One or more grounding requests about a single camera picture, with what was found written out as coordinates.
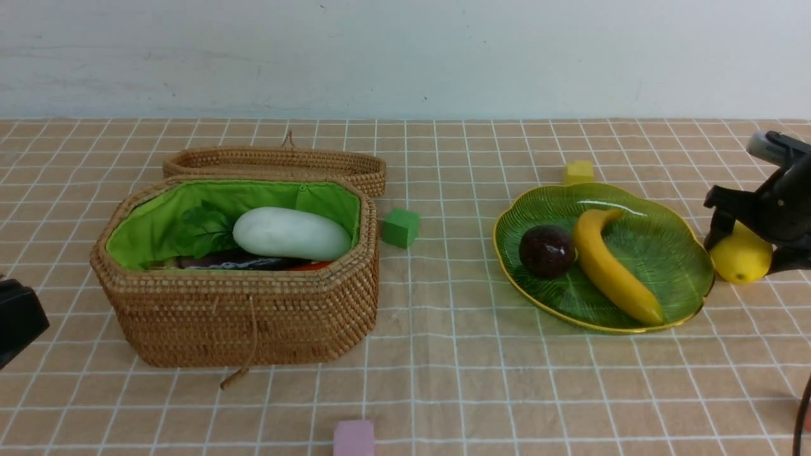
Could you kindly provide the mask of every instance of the green fabric lining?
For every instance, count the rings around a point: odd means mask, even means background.
[[[206,200],[229,219],[266,206],[297,209],[326,217],[352,235],[358,244],[360,199],[335,183],[195,180],[177,185],[135,208],[107,241],[107,252],[124,269],[143,270],[150,261],[191,255],[173,245],[174,227],[189,208]]]

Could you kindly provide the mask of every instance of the plum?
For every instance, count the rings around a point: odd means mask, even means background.
[[[518,258],[532,275],[550,280],[569,271],[577,260],[577,251],[567,230],[556,225],[538,225],[521,237]]]

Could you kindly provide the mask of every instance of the black device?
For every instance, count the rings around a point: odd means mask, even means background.
[[[0,370],[49,327],[34,290],[0,275]]]
[[[738,221],[775,246],[768,274],[811,269],[811,145],[777,131],[757,131],[746,152],[778,169],[755,191],[714,185],[704,207],[714,209],[704,240],[709,251]]]

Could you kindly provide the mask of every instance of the wicker basket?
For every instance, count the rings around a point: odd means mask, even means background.
[[[182,150],[166,159],[165,178],[176,175],[248,174],[274,178],[340,176],[372,198],[386,191],[386,162],[365,153],[295,148],[288,131],[277,148],[224,146]]]
[[[359,198],[358,243],[326,268],[311,271],[141,271],[119,265],[106,250],[116,227],[137,206],[196,179],[336,183]],[[375,325],[380,286],[376,234],[371,197],[339,178],[175,176],[118,206],[90,263],[144,362],[163,368],[242,366],[236,373],[244,374],[252,364],[327,362],[366,337]]]

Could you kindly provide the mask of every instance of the basket string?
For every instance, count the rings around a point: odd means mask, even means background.
[[[296,144],[293,142],[293,130],[288,130],[287,134],[285,135],[285,140],[281,142],[279,148],[284,148],[285,144],[290,144],[290,148],[295,150]]]
[[[248,296],[248,305],[251,307],[251,334],[253,335],[253,344],[251,347],[251,353],[245,359],[245,362],[242,364],[242,367],[234,372],[233,374],[229,375],[228,378],[220,383],[220,389],[226,389],[231,386],[237,379],[242,378],[245,374],[251,371],[249,367],[251,365],[251,361],[253,361],[254,356],[256,356],[256,347],[259,345],[259,330],[257,328],[256,322],[256,310],[254,309],[253,304],[253,296]]]

